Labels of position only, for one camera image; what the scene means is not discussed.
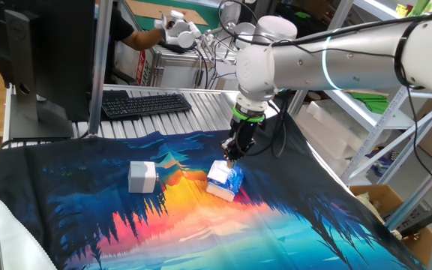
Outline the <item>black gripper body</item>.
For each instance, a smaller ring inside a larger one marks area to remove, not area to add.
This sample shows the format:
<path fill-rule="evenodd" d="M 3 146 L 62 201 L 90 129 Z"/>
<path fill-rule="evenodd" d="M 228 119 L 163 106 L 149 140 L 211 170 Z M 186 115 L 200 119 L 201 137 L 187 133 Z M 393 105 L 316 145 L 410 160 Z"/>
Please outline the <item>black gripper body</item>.
<path fill-rule="evenodd" d="M 228 139 L 232 139 L 231 155 L 233 160 L 244 157 L 256 143 L 254 134 L 259 126 L 258 122 L 231 120 Z"/>

